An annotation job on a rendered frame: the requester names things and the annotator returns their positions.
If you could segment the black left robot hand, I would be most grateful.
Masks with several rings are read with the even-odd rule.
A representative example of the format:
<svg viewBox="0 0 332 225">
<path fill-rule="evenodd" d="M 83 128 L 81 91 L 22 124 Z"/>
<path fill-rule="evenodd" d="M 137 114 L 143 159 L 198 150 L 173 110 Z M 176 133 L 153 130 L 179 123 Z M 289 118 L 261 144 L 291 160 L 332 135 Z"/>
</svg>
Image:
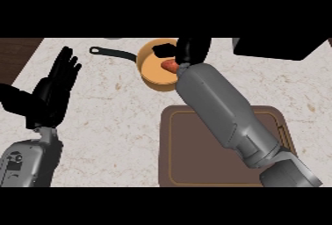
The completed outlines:
<svg viewBox="0 0 332 225">
<path fill-rule="evenodd" d="M 63 47 L 55 60 L 49 76 L 37 83 L 32 93 L 0 83 L 0 104 L 4 110 L 27 118 L 27 129 L 55 128 L 63 121 L 69 92 L 75 84 L 81 64 L 72 49 Z"/>
</svg>

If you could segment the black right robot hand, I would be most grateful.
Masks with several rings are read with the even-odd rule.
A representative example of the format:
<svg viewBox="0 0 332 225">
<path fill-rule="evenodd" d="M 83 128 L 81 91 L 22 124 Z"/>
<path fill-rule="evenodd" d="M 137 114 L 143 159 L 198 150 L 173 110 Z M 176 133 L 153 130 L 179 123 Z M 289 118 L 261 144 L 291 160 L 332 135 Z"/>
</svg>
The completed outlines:
<svg viewBox="0 0 332 225">
<path fill-rule="evenodd" d="M 177 44 L 161 44 L 152 47 L 158 58 L 176 57 L 176 63 L 199 64 L 210 52 L 211 38 L 179 38 Z"/>
</svg>

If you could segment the orange sweet potato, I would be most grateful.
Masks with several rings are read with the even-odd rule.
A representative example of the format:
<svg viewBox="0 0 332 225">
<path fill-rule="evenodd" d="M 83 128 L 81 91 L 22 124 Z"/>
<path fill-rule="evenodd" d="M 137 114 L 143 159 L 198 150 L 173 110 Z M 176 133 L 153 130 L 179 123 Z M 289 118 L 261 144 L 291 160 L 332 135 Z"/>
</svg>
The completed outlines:
<svg viewBox="0 0 332 225">
<path fill-rule="evenodd" d="M 177 73 L 179 65 L 174 59 L 165 60 L 161 63 L 161 67 L 164 70 L 167 70 L 171 73 Z"/>
</svg>

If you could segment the brown tray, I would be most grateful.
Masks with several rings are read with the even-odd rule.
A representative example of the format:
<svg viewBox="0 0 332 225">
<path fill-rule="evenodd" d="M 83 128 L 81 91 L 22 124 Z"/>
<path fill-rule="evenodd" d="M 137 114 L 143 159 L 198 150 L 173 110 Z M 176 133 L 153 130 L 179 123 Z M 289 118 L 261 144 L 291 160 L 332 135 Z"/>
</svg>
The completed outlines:
<svg viewBox="0 0 332 225">
<path fill-rule="evenodd" d="M 162 187 L 261 187 L 266 168 L 249 169 L 236 152 L 224 149 L 186 105 L 161 113 L 158 184 Z"/>
</svg>

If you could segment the dark brown wooden panel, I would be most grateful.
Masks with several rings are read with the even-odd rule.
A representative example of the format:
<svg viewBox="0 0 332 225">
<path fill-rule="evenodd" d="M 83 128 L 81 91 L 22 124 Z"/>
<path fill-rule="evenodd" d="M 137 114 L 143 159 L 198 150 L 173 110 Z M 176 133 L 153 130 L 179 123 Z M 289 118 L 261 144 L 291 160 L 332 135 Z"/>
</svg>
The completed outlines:
<svg viewBox="0 0 332 225">
<path fill-rule="evenodd" d="M 12 84 L 43 38 L 0 38 L 0 83 Z"/>
</svg>

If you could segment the black appliance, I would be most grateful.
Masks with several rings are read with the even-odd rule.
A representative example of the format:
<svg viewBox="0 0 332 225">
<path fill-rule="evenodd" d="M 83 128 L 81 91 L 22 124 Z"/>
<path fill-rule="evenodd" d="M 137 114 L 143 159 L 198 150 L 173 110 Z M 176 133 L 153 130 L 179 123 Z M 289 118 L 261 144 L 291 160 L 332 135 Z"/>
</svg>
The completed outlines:
<svg viewBox="0 0 332 225">
<path fill-rule="evenodd" d="M 326 37 L 233 38 L 233 53 L 242 56 L 302 61 Z"/>
</svg>

